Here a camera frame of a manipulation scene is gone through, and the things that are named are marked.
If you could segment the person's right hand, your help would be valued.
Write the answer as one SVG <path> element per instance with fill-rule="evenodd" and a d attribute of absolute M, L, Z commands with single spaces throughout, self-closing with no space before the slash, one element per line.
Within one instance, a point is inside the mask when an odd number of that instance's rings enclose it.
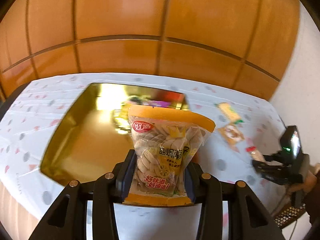
<path fill-rule="evenodd" d="M 304 180 L 304 183 L 293 184 L 287 189 L 287 194 L 291 195 L 295 192 L 302 190 L 304 194 L 308 194 L 317 184 L 316 175 L 319 172 L 319 163 L 316 163 L 314 166 L 311 165 L 310 170 Z"/>

